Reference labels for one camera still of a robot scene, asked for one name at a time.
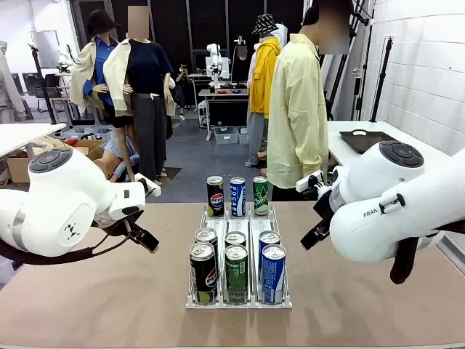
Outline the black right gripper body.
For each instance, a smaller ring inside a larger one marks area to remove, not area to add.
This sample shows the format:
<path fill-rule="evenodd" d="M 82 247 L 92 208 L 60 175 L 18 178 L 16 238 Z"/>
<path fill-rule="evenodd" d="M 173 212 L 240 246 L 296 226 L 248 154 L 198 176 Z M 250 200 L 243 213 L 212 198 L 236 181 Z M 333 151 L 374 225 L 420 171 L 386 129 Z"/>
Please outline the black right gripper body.
<path fill-rule="evenodd" d="M 332 199 L 332 189 L 330 187 L 324 187 L 318 191 L 318 199 L 313 209 L 321 218 L 318 224 L 319 227 L 329 228 L 334 215 Z"/>

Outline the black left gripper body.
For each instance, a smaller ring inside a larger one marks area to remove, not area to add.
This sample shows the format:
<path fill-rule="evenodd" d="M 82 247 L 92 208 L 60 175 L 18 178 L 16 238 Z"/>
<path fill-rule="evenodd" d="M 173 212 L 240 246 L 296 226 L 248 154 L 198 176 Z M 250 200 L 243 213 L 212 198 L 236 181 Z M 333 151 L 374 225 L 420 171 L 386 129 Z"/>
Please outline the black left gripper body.
<path fill-rule="evenodd" d="M 138 236 L 142 228 L 138 226 L 137 220 L 144 210 L 132 213 L 122 219 L 114 220 L 110 218 L 108 211 L 104 211 L 93 219 L 93 227 L 102 229 L 109 236 Z"/>

